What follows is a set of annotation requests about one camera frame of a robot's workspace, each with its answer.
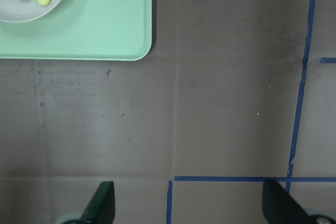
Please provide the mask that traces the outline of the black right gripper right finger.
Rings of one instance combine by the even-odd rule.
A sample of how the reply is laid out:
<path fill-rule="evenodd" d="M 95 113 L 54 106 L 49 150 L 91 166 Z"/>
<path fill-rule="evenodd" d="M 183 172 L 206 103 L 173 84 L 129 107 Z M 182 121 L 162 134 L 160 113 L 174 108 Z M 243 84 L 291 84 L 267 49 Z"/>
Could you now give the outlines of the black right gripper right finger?
<path fill-rule="evenodd" d="M 308 214 L 276 180 L 267 179 L 262 186 L 262 212 L 268 223 L 335 223 L 328 216 Z"/>

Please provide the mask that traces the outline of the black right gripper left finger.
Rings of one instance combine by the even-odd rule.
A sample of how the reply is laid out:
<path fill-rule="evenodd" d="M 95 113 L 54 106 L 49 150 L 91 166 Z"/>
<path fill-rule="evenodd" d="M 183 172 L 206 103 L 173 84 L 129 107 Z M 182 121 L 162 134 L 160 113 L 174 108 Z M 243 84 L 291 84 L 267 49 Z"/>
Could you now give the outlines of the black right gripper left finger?
<path fill-rule="evenodd" d="M 60 217 L 56 223 L 112 224 L 115 219 L 115 189 L 113 181 L 101 182 L 81 214 Z"/>

